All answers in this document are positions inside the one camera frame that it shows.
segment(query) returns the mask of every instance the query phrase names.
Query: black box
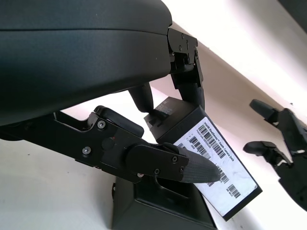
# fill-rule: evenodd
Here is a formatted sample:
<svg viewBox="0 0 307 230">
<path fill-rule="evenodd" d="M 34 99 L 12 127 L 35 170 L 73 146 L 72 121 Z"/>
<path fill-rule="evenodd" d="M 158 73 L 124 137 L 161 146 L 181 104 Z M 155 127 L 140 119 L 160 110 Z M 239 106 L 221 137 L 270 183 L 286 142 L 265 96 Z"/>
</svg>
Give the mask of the black box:
<svg viewBox="0 0 307 230">
<path fill-rule="evenodd" d="M 117 178 L 113 200 L 114 230 L 216 230 L 193 184 L 146 176 L 133 184 Z"/>
<path fill-rule="evenodd" d="M 228 145 L 227 147 L 233 152 L 229 144 L 226 142 L 221 133 L 218 131 L 218 129 L 215 127 L 208 115 L 200 106 L 195 106 L 185 101 L 168 97 L 159 106 L 157 106 L 156 110 L 156 114 L 147 115 L 145 117 L 145 121 L 157 143 L 163 144 L 167 142 L 174 144 L 182 136 L 188 133 L 195 125 L 197 125 L 203 118 L 206 117 L 210 121 L 212 126 L 216 129 L 218 134 L 221 136 L 224 143 Z M 233 207 L 229 212 L 227 212 L 223 216 L 225 220 L 229 220 L 239 210 L 241 210 L 244 206 L 246 206 L 251 200 L 253 200 L 262 192 L 259 185 L 256 182 L 255 184 L 257 185 L 257 188 L 253 190 L 241 202 L 239 202 L 235 207 Z"/>
</svg>

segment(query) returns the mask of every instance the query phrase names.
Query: white wall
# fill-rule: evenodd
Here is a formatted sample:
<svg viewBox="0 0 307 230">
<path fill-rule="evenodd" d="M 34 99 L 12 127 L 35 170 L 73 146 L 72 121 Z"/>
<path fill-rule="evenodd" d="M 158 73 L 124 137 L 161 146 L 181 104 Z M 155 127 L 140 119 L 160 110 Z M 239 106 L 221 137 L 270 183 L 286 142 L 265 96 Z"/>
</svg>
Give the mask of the white wall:
<svg viewBox="0 0 307 230">
<path fill-rule="evenodd" d="M 179 26 L 307 123 L 307 34 L 277 0 L 163 2 Z"/>
</svg>

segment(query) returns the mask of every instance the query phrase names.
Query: white background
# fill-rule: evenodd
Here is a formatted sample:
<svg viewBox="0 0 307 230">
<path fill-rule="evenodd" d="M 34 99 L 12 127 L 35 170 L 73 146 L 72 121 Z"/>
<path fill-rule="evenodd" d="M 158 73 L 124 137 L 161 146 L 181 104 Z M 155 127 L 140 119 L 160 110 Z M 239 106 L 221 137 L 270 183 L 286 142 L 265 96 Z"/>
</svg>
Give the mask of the white background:
<svg viewBox="0 0 307 230">
<path fill-rule="evenodd" d="M 217 226 L 220 230 L 305 229 L 307 212 L 287 196 L 263 159 L 242 148 L 249 141 L 266 140 L 286 152 L 280 133 L 248 107 L 254 98 L 277 107 L 271 98 L 283 106 L 294 103 L 291 108 L 305 119 L 306 34 L 275 0 L 164 2 L 173 19 L 204 44 L 199 53 L 206 112 L 263 189 L 228 222 L 209 207 Z M 152 86 L 178 97 L 170 78 Z M 155 92 L 156 101 L 163 99 L 161 95 Z M 85 118 L 102 104 L 146 127 L 144 115 L 131 102 L 124 92 L 69 113 Z M 153 141 L 147 129 L 144 136 Z M 113 180 L 102 171 L 33 144 L 0 141 L 0 229 L 107 229 Z"/>
</svg>

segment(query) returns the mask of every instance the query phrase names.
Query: gray fingertip pad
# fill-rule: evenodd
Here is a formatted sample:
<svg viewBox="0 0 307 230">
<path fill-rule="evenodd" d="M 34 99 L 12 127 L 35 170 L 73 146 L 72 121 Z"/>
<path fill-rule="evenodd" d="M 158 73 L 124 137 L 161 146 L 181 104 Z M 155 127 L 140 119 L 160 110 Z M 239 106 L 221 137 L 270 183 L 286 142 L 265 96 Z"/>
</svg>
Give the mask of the gray fingertip pad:
<svg viewBox="0 0 307 230">
<path fill-rule="evenodd" d="M 210 183 L 220 180 L 220 171 L 210 160 L 187 149 L 178 149 L 180 155 L 189 158 L 189 163 L 184 169 L 181 182 Z"/>
</svg>

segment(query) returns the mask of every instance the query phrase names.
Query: barcode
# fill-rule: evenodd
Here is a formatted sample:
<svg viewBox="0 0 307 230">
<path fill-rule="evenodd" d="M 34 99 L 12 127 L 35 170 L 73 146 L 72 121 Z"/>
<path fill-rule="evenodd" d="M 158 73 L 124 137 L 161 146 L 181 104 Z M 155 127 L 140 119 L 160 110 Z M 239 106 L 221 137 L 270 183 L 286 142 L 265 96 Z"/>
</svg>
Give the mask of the barcode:
<svg viewBox="0 0 307 230">
<path fill-rule="evenodd" d="M 180 143 L 180 144 L 178 145 L 178 147 L 179 147 L 179 148 L 183 148 L 183 149 L 185 149 L 185 150 L 187 149 L 182 143 Z"/>
<path fill-rule="evenodd" d="M 221 174 L 221 179 L 220 179 L 220 182 L 223 182 L 224 184 L 227 183 L 229 181 L 228 177 L 226 176 L 226 174 L 223 172 L 223 170 L 217 165 L 217 168 L 219 169 L 220 171 L 220 174 Z M 210 183 L 207 183 L 207 185 L 209 187 L 211 187 L 215 182 L 210 182 Z"/>
<path fill-rule="evenodd" d="M 215 141 L 209 130 L 205 127 L 205 125 L 202 125 L 198 128 L 200 133 L 203 135 L 203 137 L 207 140 L 207 142 L 211 145 L 213 150 L 216 152 L 216 154 L 222 159 L 224 156 L 226 156 L 226 153 L 222 150 L 222 148 L 219 146 L 219 144 Z"/>
<path fill-rule="evenodd" d="M 201 156 L 210 159 L 211 156 L 207 152 L 207 150 L 201 145 L 201 143 L 198 141 L 196 137 L 192 137 L 189 142 L 194 145 L 194 147 L 197 149 L 197 152 L 201 154 Z"/>
<path fill-rule="evenodd" d="M 211 187 L 213 184 L 214 184 L 214 182 L 207 183 L 207 185 L 208 185 L 209 187 Z"/>
<path fill-rule="evenodd" d="M 223 170 L 219 166 L 217 166 L 217 168 L 220 170 L 220 174 L 221 174 L 220 181 L 223 182 L 224 184 L 227 183 L 229 181 L 228 177 L 226 176 L 226 174 L 223 172 Z"/>
<path fill-rule="evenodd" d="M 227 190 L 229 192 L 231 192 L 231 194 L 237 199 L 239 196 L 241 196 L 241 194 L 239 193 L 239 191 L 236 189 L 236 187 L 232 184 L 230 185 Z"/>
</svg>

